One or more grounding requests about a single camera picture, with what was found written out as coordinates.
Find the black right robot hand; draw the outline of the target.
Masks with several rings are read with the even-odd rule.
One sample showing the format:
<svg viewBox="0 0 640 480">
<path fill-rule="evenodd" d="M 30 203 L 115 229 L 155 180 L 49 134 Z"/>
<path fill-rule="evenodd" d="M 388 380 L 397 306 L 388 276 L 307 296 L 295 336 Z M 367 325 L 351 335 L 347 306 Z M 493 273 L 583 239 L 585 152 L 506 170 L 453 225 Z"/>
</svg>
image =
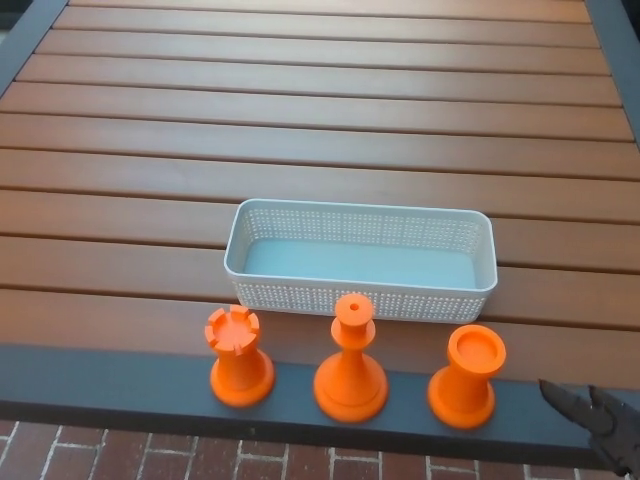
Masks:
<svg viewBox="0 0 640 480">
<path fill-rule="evenodd" d="M 589 399 L 539 379 L 544 400 L 560 415 L 586 429 L 589 445 L 619 477 L 639 478 L 639 411 L 606 390 L 589 384 Z"/>
</svg>

